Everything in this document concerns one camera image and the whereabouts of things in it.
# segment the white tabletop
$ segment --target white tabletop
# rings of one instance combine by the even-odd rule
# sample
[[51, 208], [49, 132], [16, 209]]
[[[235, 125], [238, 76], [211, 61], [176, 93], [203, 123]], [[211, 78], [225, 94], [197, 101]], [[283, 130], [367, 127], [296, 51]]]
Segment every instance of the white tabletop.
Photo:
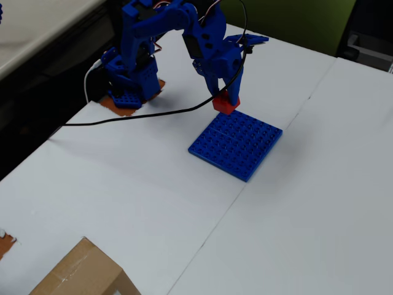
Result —
[[104, 0], [1, 0], [0, 80]]
[[338, 60], [170, 295], [393, 294], [393, 76]]
[[[137, 114], [210, 96], [181, 33], [160, 40], [166, 85]], [[247, 58], [239, 110], [286, 128], [334, 61], [272, 39]], [[176, 116], [62, 128], [0, 183], [0, 225], [20, 242], [0, 263], [0, 290], [28, 293], [87, 236], [142, 294], [167, 294], [246, 186], [187, 152], [216, 115], [210, 104]], [[110, 117], [90, 103], [72, 122]]]

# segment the blue lego baseplate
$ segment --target blue lego baseplate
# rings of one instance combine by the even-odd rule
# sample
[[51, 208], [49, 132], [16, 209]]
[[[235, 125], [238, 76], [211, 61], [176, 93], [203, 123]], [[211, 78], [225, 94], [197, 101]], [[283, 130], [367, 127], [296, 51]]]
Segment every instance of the blue lego baseplate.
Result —
[[220, 113], [189, 152], [247, 182], [281, 135], [281, 129], [241, 112]]

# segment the green wall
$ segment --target green wall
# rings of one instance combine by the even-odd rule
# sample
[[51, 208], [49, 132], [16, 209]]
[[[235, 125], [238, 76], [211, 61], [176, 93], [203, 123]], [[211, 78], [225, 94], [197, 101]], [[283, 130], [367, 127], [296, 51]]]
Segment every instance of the green wall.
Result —
[[[243, 0], [248, 29], [335, 55], [356, 0]], [[228, 23], [244, 26], [241, 3], [223, 0]]]

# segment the robotic arm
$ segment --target robotic arm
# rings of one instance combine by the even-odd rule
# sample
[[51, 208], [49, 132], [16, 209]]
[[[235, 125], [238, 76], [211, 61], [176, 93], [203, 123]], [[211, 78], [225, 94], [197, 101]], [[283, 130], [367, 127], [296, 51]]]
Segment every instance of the robotic arm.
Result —
[[[118, 107], [138, 108], [160, 91], [155, 61], [155, 41], [171, 30], [184, 30], [183, 39], [194, 60], [196, 72], [203, 76], [212, 95], [219, 92], [218, 79], [227, 84], [238, 72], [241, 52], [268, 41], [261, 36], [242, 35], [224, 39], [227, 27], [219, 1], [174, 0], [153, 6], [152, 0], [132, 0], [123, 7], [121, 55], [106, 52], [101, 61], [115, 89], [110, 94]], [[239, 104], [243, 70], [228, 91], [213, 101], [214, 108], [230, 114]]]

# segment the dark floor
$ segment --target dark floor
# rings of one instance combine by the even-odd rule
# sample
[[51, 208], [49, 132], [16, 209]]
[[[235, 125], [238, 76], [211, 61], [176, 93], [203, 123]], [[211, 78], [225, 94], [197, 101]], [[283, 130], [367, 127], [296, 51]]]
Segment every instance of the dark floor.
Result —
[[[113, 43], [100, 7], [0, 81], [0, 180], [86, 105], [84, 75]], [[102, 96], [102, 89], [88, 91], [94, 100]]]

